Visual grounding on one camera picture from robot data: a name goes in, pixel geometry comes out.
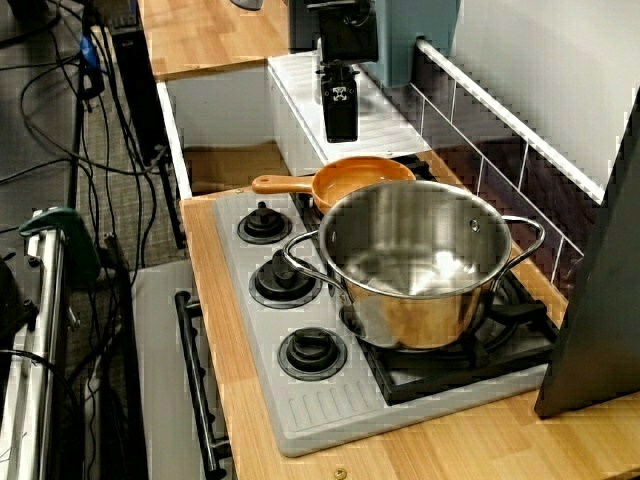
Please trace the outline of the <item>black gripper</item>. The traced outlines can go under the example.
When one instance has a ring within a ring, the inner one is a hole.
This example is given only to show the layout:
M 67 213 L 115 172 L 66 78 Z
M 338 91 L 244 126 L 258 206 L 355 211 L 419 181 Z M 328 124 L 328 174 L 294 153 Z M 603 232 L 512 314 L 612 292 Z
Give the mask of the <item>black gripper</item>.
M 329 143 L 354 142 L 358 136 L 353 65 L 378 61 L 374 7 L 316 7 L 319 80 L 323 85 L 325 133 Z

